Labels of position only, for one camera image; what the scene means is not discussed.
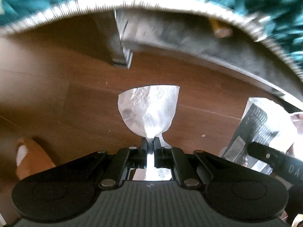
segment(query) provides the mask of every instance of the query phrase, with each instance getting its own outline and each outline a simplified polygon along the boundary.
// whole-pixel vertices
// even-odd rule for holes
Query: ribbed gray surface
[[[175,181],[126,181],[117,190],[104,191],[96,203],[80,216],[55,224],[25,219],[15,227],[280,227],[279,219],[264,223],[241,223],[212,210],[201,194],[181,188]]]

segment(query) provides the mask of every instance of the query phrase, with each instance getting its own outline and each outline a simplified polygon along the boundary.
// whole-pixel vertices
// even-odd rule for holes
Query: barcode
[[[226,160],[234,162],[237,156],[242,152],[244,146],[245,146],[245,142],[240,136],[238,136],[223,157]]]

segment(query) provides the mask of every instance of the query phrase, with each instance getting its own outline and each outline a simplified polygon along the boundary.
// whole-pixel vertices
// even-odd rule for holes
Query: screw
[[[112,187],[115,184],[116,184],[116,181],[114,179],[110,179],[110,178],[103,179],[101,181],[101,186],[103,186],[103,187]]]
[[[188,187],[194,187],[199,184],[199,181],[195,178],[187,178],[184,180],[184,184]]]

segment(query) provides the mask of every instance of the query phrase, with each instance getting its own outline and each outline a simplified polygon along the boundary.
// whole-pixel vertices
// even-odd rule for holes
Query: wooden floor
[[[186,153],[218,154],[239,124],[248,97],[271,95],[201,66],[143,53],[129,70],[104,60],[90,17],[54,23],[0,39],[0,202],[16,181],[14,142],[33,137],[56,165],[96,150],[139,145],[119,114],[118,94],[152,84],[179,85],[164,139]],[[12,208],[0,204],[9,222]]]

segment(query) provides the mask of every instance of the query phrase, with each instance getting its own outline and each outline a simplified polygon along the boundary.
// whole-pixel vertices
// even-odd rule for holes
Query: tissue paper
[[[169,129],[175,116],[179,89],[175,85],[151,85],[121,93],[118,109],[124,123],[149,142],[158,136],[161,145],[167,146],[162,133]]]

